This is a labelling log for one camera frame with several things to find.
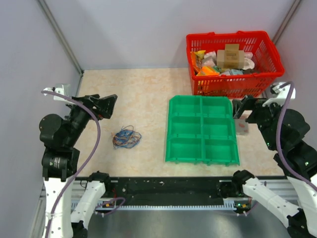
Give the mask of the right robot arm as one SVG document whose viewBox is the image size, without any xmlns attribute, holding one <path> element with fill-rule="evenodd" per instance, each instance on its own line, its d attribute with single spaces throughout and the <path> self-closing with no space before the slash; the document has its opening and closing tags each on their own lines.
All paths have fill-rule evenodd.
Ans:
<svg viewBox="0 0 317 238">
<path fill-rule="evenodd" d="M 246 118 L 256 124 L 271 151 L 274 160 L 283 170 L 298 197 L 299 205 L 292 204 L 274 193 L 247 170 L 236 171 L 229 182 L 218 184 L 223 198 L 248 197 L 273 214 L 287 229 L 292 238 L 317 236 L 317 151 L 303 141 L 310 126 L 296 110 L 288 107 L 295 99 L 293 82 L 272 86 L 272 98 L 255 98 L 251 95 L 234 99 L 233 118 L 239 119 L 244 111 Z"/>
</svg>

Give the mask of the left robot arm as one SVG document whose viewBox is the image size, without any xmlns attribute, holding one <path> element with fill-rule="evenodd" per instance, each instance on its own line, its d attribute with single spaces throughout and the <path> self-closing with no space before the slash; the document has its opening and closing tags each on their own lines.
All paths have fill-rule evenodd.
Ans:
<svg viewBox="0 0 317 238">
<path fill-rule="evenodd" d="M 42 176 L 46 192 L 45 238 L 86 238 L 90 219 L 96 212 L 101 197 L 111 194 L 109 174 L 95 172 L 87 180 L 85 191 L 75 209 L 71 208 L 72 187 L 78 174 L 94 155 L 101 138 L 100 120 L 110 119 L 117 95 L 98 94 L 68 97 L 64 88 L 46 88 L 44 95 L 63 101 L 70 108 L 69 115 L 43 117 L 39 123 L 40 141 L 45 146 L 42 157 Z M 80 152 L 75 144 L 90 120 L 97 126 L 95 145 L 81 167 Z"/>
</svg>

